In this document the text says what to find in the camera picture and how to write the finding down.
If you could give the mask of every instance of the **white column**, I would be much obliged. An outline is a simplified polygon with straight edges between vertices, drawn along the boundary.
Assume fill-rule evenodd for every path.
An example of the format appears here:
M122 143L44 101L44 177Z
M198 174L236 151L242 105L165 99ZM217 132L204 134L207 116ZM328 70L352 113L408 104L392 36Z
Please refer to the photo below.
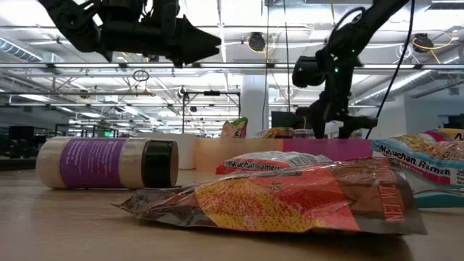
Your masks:
M264 75L243 76L241 116L248 118L247 138L252 138L255 133L269 128L269 98L265 81Z

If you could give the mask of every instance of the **robotic arm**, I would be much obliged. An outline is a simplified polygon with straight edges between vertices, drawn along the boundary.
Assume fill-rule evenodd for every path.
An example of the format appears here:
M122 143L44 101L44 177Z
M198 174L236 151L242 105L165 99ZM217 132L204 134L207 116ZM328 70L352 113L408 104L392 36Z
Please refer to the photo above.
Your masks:
M368 45L373 34L408 0L374 0L368 10L358 7L360 12L353 21L338 29L337 25L323 49L315 57L301 56L294 67L292 75L295 86L305 88L308 85L319 86L326 82L319 100L310 107L297 110L298 115L309 119L316 138L323 138L326 123L337 120L344 126L340 128L339 138L349 138L351 133L360 128L374 128L377 119L370 117L352 117L348 115L348 101L351 96L353 70L361 63L357 56Z
M176 18L178 0L38 1L77 50L96 51L108 62L114 51L124 51L146 57L162 55L182 67L219 53L219 38L195 28L185 16ZM147 1L153 1L149 12ZM95 15L100 16L102 26L94 22Z

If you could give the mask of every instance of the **black lid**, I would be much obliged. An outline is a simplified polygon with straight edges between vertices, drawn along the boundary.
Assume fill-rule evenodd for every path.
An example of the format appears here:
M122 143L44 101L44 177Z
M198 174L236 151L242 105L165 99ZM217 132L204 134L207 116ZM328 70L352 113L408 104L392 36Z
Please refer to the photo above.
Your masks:
M142 181L147 188L170 188L175 185L179 170L178 147L175 141L149 141L142 159Z

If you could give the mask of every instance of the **table surface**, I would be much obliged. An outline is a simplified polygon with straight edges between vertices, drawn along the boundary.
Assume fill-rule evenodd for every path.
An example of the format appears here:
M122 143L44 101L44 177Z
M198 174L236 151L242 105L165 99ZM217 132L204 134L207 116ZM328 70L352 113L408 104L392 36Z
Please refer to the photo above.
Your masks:
M213 175L180 173L179 183ZM131 191L52 191L33 170L0 173L0 260L463 260L464 209L422 211L427 236L314 236L140 223Z

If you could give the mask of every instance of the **ramen package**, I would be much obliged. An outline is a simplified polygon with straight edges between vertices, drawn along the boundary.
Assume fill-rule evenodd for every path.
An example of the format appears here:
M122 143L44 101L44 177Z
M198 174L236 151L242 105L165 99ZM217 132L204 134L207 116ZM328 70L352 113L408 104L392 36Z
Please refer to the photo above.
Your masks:
M117 205L139 220L236 231L424 234L402 169L365 158L141 189Z
M314 156L299 152L252 152L221 162L216 168L216 174L280 170L330 161L323 155Z
M233 122L225 122L220 133L221 138L246 138L248 119L242 117Z
M375 140L372 150L393 157L412 174L445 186L464 186L464 130L439 129Z

